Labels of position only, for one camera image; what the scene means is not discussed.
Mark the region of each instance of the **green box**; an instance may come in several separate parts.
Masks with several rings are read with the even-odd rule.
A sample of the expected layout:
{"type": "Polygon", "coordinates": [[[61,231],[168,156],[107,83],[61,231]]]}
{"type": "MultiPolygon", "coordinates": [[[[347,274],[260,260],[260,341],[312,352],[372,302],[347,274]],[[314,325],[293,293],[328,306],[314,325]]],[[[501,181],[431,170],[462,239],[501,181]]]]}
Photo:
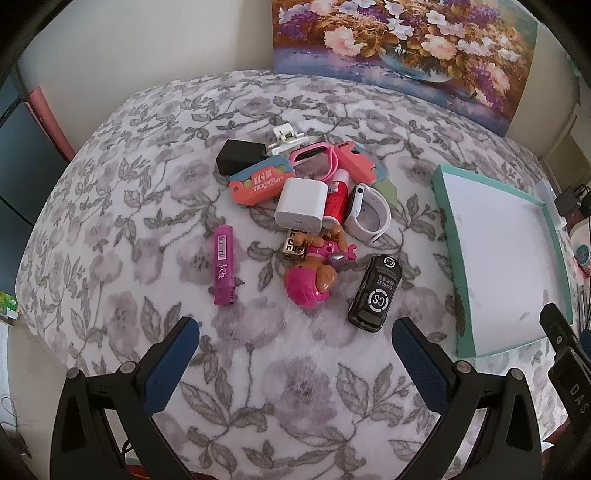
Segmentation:
{"type": "Polygon", "coordinates": [[[0,315],[11,319],[17,319],[18,301],[12,295],[0,291],[0,315]]]}

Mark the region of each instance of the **toy car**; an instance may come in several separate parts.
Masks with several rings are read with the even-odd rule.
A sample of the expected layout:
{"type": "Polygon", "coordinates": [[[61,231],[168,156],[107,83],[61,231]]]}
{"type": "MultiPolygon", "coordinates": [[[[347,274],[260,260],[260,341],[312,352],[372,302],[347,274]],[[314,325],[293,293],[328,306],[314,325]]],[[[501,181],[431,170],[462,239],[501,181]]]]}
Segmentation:
{"type": "Polygon", "coordinates": [[[373,257],[349,308],[349,321],[368,332],[379,332],[401,279],[402,268],[396,260],[389,255],[373,257]]]}

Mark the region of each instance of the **gray leaf pattern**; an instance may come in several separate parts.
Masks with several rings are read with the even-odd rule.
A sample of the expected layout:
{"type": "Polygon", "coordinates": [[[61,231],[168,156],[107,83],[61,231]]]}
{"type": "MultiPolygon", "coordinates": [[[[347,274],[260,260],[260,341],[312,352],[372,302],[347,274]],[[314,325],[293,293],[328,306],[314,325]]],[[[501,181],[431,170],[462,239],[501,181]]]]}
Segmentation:
{"type": "MultiPolygon", "coordinates": [[[[138,361],[184,315],[201,322],[162,426],[193,470],[219,480],[393,478],[436,415],[396,359],[392,322],[409,316],[452,358],[455,349],[451,264],[430,186],[441,163],[529,193],[544,177],[513,141],[378,87],[247,71],[150,88],[115,111],[64,172],[31,234],[17,297],[30,329],[85,374],[138,361]],[[399,195],[388,233],[359,245],[359,260],[314,312],[285,295],[293,262],[281,255],[274,203],[235,205],[215,162],[226,139],[270,143],[283,122],[313,140],[358,142],[399,195]],[[235,229],[232,307],[216,307],[209,293],[213,230],[224,224],[235,229]],[[383,334],[370,335],[347,322],[346,309],[381,252],[398,258],[403,279],[383,334]]],[[[576,266],[560,235],[574,292],[576,266]]],[[[542,434],[564,420],[547,382],[547,344],[472,362],[525,372],[542,434]]],[[[466,458],[463,446],[448,475],[466,458]]]]}

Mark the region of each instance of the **black charger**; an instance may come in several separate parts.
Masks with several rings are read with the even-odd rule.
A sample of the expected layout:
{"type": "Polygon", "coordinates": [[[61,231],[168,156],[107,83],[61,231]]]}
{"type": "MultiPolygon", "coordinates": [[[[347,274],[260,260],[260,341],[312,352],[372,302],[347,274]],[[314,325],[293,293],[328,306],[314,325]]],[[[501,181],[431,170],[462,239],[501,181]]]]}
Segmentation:
{"type": "Polygon", "coordinates": [[[227,140],[217,156],[217,169],[225,177],[235,175],[267,157],[267,146],[243,140],[227,140]]]}

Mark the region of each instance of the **pink watch band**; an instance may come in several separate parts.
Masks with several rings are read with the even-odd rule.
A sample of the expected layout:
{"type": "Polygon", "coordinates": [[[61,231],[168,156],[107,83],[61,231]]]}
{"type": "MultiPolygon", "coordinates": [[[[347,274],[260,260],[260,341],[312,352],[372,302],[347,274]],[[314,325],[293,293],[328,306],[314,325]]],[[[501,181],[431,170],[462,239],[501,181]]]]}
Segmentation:
{"type": "Polygon", "coordinates": [[[290,163],[292,166],[297,167],[300,163],[306,161],[308,158],[311,158],[314,155],[318,155],[320,153],[325,153],[328,157],[329,171],[324,177],[316,180],[328,183],[331,181],[335,172],[339,168],[339,157],[336,154],[334,145],[331,145],[327,142],[318,142],[312,145],[308,145],[307,147],[292,152],[290,155],[290,163]]]}

